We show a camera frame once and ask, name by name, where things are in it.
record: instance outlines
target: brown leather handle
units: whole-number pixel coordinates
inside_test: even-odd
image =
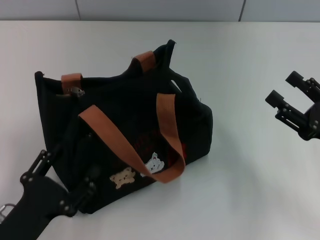
[[[120,132],[117,126],[95,105],[90,106],[79,116],[92,128],[110,150],[123,162],[138,172],[162,183],[168,183],[179,177],[185,167],[182,144],[178,135],[175,113],[175,95],[158,93],[156,114],[160,133],[169,145],[178,153],[178,159],[168,169],[152,174],[141,160],[135,149]]]
[[[147,51],[134,57],[140,62],[142,71],[145,73],[156,66],[156,57],[153,51]]]
[[[72,87],[81,88],[81,73],[71,73],[61,76],[62,90],[64,94],[69,94]]]

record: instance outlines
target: white wall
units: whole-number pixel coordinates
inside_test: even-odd
[[[78,20],[75,0],[0,0],[0,20]]]
[[[82,20],[232,21],[243,0],[77,0]],[[76,0],[0,0],[0,20],[79,20]]]
[[[246,0],[242,21],[320,22],[319,0]]]
[[[77,0],[82,20],[233,21],[243,0]]]

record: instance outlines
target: bag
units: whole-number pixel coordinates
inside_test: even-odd
[[[35,73],[45,144],[48,152],[60,146],[53,167],[63,184],[72,191],[90,166],[101,169],[96,194],[81,212],[94,213],[155,181],[168,183],[209,153],[212,111],[170,69],[174,45],[169,40],[136,56],[119,76],[76,73],[60,81]]]

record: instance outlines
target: teddy bear patch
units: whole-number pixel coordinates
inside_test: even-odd
[[[157,173],[159,171],[161,171],[164,166],[165,166],[165,162],[161,161],[158,158],[158,154],[156,154],[155,152],[152,154],[151,159],[145,164],[146,168],[150,171],[150,173],[154,174]]]
[[[134,176],[136,175],[135,171],[132,171],[131,167],[127,167],[123,171],[112,175],[110,180],[115,183],[115,189],[121,188],[123,184],[131,184],[135,181]]]

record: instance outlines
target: white table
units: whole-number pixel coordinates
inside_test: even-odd
[[[36,71],[114,76],[168,39],[171,68],[213,111],[210,154],[169,184],[57,217],[39,239],[320,239],[320,141],[300,139],[265,102],[275,89],[311,106],[285,79],[320,81],[318,23],[0,22],[0,205],[19,201],[19,178],[45,148]]]

